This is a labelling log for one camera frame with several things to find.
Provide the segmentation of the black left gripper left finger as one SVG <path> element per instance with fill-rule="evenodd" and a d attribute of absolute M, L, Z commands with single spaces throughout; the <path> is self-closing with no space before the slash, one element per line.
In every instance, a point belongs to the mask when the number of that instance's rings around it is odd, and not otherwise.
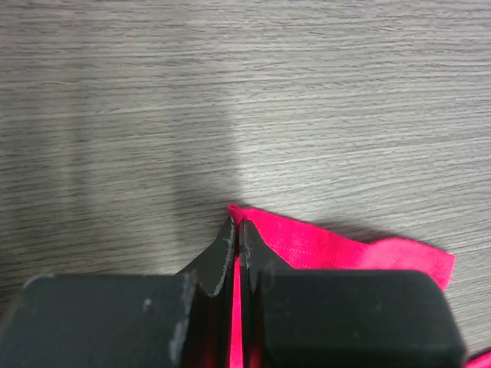
<path fill-rule="evenodd" d="M 175 274 L 46 274 L 1 324 L 3 367 L 224 367 L 236 224 Z"/>

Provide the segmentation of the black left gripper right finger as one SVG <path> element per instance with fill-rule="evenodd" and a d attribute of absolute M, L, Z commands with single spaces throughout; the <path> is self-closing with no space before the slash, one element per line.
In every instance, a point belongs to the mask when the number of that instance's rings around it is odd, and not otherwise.
<path fill-rule="evenodd" d="M 298 270 L 239 228 L 246 367 L 462 367 L 443 292 L 419 271 Z"/>

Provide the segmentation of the red pink t shirt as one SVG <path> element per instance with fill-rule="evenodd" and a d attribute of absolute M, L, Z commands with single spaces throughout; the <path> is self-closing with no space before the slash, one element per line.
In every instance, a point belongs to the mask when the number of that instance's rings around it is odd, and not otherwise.
<path fill-rule="evenodd" d="M 450 283 L 455 257 L 417 241 L 388 238 L 365 244 L 260 209 L 230 205 L 228 211 L 237 223 L 252 221 L 269 249 L 293 268 L 414 269 L 442 289 Z"/>

